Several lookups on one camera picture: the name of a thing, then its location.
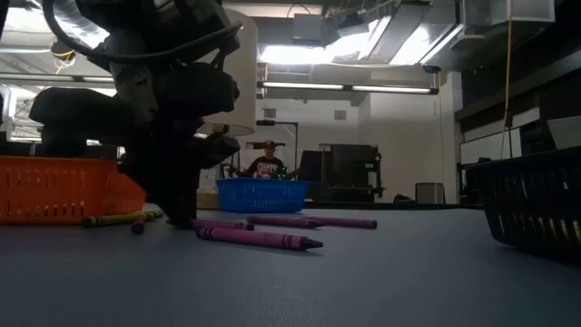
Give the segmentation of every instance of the blue basket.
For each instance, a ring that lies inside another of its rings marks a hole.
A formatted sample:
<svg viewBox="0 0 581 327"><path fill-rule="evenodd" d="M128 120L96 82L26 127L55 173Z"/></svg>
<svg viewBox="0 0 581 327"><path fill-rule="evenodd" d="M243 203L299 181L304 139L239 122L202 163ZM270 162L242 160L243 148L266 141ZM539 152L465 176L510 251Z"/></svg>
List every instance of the blue basket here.
<svg viewBox="0 0 581 327"><path fill-rule="evenodd" d="M260 178L218 181L220 206L231 213L296 213L302 210L308 182Z"/></svg>

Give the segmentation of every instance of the black basket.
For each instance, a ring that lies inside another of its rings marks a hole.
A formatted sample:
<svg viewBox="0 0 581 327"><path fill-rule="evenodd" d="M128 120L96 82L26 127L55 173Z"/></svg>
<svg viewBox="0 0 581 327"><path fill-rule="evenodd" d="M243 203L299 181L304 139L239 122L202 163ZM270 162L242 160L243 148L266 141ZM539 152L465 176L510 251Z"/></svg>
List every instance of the black basket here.
<svg viewBox="0 0 581 327"><path fill-rule="evenodd" d="M556 259L581 259L581 147L468 168L492 236Z"/></svg>

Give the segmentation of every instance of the magenta crayon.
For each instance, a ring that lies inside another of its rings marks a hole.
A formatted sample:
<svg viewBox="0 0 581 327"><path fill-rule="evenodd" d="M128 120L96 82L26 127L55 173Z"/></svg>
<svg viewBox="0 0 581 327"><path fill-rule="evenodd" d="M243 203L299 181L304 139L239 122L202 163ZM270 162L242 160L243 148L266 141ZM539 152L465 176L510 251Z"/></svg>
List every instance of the magenta crayon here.
<svg viewBox="0 0 581 327"><path fill-rule="evenodd" d="M305 236L281 233L251 232L217 227L203 227L199 229L196 234L198 237L204 240L258 245L300 251L323 246L323 243L309 239Z"/></svg>
<svg viewBox="0 0 581 327"><path fill-rule="evenodd" d="M230 229L240 229L246 231L254 231L254 225L247 223L223 222L223 221L209 221L203 219L192 219L192 227L200 229L202 227L220 227Z"/></svg>
<svg viewBox="0 0 581 327"><path fill-rule="evenodd" d="M249 217L246 219L246 221L248 221L248 223L254 223L254 224L265 224L265 225L271 225L271 226L284 226L284 227L311 228L311 229L322 226L322 224L317 223L314 220L296 219L296 218Z"/></svg>
<svg viewBox="0 0 581 327"><path fill-rule="evenodd" d="M378 221L364 220L364 219L343 219L343 218L326 218L326 217L304 217L304 220L314 220L323 226L340 226L340 227L354 227L377 229Z"/></svg>

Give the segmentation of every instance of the orange plastic basket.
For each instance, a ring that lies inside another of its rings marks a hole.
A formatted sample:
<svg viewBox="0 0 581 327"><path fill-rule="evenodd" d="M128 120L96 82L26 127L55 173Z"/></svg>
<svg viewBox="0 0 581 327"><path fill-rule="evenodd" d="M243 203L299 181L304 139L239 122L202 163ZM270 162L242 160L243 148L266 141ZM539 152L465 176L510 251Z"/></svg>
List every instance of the orange plastic basket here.
<svg viewBox="0 0 581 327"><path fill-rule="evenodd" d="M140 211L144 199L114 162L0 157L0 224L79 224L85 216Z"/></svg>

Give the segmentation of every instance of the table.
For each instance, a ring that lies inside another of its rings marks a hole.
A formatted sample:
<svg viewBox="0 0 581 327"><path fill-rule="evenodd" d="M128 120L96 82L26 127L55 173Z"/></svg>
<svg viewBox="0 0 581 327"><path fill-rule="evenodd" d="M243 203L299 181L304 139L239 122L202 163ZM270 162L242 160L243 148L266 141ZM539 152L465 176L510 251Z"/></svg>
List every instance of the table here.
<svg viewBox="0 0 581 327"><path fill-rule="evenodd" d="M0 228L0 326L578 326L581 269L495 242L483 212L306 210L379 220L307 253L164 222ZM201 217L233 214L207 212Z"/></svg>

